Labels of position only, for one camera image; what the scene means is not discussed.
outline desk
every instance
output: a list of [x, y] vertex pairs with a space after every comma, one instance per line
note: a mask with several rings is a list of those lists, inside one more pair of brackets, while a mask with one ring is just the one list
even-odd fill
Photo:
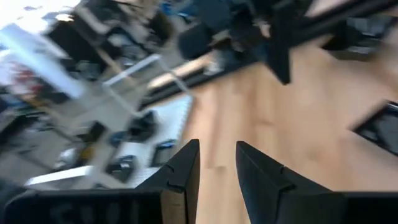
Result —
[[384, 99], [398, 100], [397, 48], [361, 63], [307, 44], [292, 51], [291, 85], [259, 63], [194, 88], [183, 139], [200, 140], [197, 223], [249, 223], [238, 140], [332, 190], [397, 191], [398, 158], [349, 131]]

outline wooden board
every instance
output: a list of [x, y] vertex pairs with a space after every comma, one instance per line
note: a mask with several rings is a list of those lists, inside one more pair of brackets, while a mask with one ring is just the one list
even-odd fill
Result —
[[398, 190], [398, 158], [349, 130], [384, 99], [398, 101], [397, 46], [362, 63], [307, 44], [292, 51], [291, 85], [259, 63], [194, 89], [184, 139], [200, 140], [197, 223], [249, 223], [239, 140], [332, 190]]

